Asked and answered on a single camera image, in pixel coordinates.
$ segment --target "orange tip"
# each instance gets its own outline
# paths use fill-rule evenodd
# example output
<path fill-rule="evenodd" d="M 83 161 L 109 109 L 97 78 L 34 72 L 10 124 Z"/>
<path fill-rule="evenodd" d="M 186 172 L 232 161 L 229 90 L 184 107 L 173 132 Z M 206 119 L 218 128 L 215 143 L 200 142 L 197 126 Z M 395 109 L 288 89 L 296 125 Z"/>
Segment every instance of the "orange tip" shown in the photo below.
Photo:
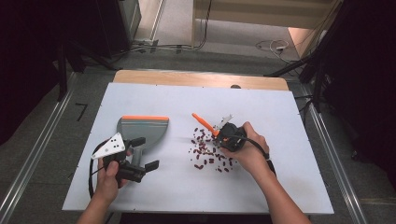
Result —
<path fill-rule="evenodd" d="M 199 117 L 197 114 L 192 113 L 192 116 L 198 120 L 198 122 L 200 122 L 202 125 L 204 125 L 210 132 L 213 133 L 213 135 L 218 136 L 219 134 L 219 130 L 215 130 L 213 129 L 212 125 L 210 125 L 208 122 L 206 122 L 206 120 L 202 119 L 201 117 Z"/>
<path fill-rule="evenodd" d="M 156 119 L 156 120 L 169 120 L 168 117 L 161 116 L 135 116 L 135 115 L 124 115 L 123 119 Z"/>

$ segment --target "white paper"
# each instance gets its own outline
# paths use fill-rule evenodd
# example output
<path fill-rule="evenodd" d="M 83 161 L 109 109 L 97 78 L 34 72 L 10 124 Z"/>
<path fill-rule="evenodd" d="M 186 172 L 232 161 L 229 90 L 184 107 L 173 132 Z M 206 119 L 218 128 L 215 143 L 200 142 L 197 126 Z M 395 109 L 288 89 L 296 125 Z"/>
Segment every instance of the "white paper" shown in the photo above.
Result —
<path fill-rule="evenodd" d="M 141 165 L 160 160 L 158 170 L 141 183 L 130 182 L 110 209 L 156 213 L 268 213 L 254 179 L 239 164 L 218 172 L 222 163 L 202 170 L 194 164 L 194 129 L 203 128 L 196 113 L 212 125 L 233 114 L 231 123 L 250 121 L 265 136 L 279 182 L 306 214 L 332 214 L 332 205 L 290 91 L 155 86 L 110 83 L 97 114 L 63 210 L 84 210 L 90 200 L 89 163 L 96 146 L 117 132 L 123 115 L 169 117 L 168 129 L 157 146 L 145 149 Z"/>

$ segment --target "person's right hand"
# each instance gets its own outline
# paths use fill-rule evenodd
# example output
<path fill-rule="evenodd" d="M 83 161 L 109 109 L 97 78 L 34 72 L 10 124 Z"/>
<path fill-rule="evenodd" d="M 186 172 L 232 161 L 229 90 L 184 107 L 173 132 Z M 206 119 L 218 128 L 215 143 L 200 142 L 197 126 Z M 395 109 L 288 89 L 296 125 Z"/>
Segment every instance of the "person's right hand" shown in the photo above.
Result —
<path fill-rule="evenodd" d="M 260 146 L 262 146 L 266 153 L 269 153 L 270 148 L 265 142 L 265 138 L 262 135 L 256 133 L 248 121 L 244 123 L 243 128 L 247 133 L 247 138 L 257 142 Z M 252 175 L 261 172 L 262 170 L 270 170 L 260 150 L 248 141 L 246 141 L 241 149 L 235 152 L 231 152 L 224 147 L 222 147 L 220 150 L 226 157 L 237 159 L 242 167 L 244 167 L 244 169 Z"/>

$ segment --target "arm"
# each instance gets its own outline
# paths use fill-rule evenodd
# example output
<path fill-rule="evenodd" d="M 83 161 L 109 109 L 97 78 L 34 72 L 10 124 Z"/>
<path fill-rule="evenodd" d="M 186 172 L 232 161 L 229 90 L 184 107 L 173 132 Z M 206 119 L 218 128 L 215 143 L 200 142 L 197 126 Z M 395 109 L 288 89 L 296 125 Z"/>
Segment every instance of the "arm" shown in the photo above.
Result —
<path fill-rule="evenodd" d="M 98 169 L 103 167 L 103 160 L 99 159 Z M 119 170 L 119 164 L 112 161 L 107 170 L 101 169 L 98 172 L 96 192 L 93 194 L 90 203 L 85 211 L 79 217 L 77 224 L 95 224 L 103 223 L 107 208 L 116 199 L 119 192 L 119 186 L 116 180 L 116 174 Z M 126 180 L 122 180 L 121 185 L 124 186 Z"/>
<path fill-rule="evenodd" d="M 247 137 L 259 143 L 268 153 L 269 147 L 265 142 L 265 138 L 257 134 L 249 122 L 246 122 L 243 127 Z M 242 167 L 256 180 L 268 202 L 271 219 L 274 223 L 310 223 L 277 181 L 264 156 L 257 148 L 246 142 L 244 147 L 236 152 L 230 152 L 226 148 L 222 148 L 221 151 L 226 157 L 237 159 Z"/>

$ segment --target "wooden panel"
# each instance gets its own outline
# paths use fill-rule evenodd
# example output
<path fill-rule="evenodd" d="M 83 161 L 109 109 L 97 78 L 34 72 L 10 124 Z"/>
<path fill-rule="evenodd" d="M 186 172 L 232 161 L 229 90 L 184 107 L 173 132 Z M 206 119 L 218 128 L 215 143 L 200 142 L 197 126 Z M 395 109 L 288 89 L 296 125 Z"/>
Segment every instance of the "wooden panel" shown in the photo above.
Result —
<path fill-rule="evenodd" d="M 247 77 L 217 73 L 120 70 L 115 75 L 114 82 L 223 88 L 238 85 L 242 89 L 289 90 L 286 80 L 281 77 Z"/>
<path fill-rule="evenodd" d="M 314 29 L 289 28 L 290 37 L 301 58 L 309 55 L 311 51 L 315 50 L 318 39 L 323 31 L 330 28 L 340 6 L 341 4 L 338 0 L 333 0 L 327 12 L 317 21 L 317 25 Z"/>
<path fill-rule="evenodd" d="M 205 19 L 208 0 L 196 3 L 195 19 Z M 235 21 L 313 29 L 332 7 L 332 0 L 220 0 L 213 1 L 210 20 Z"/>

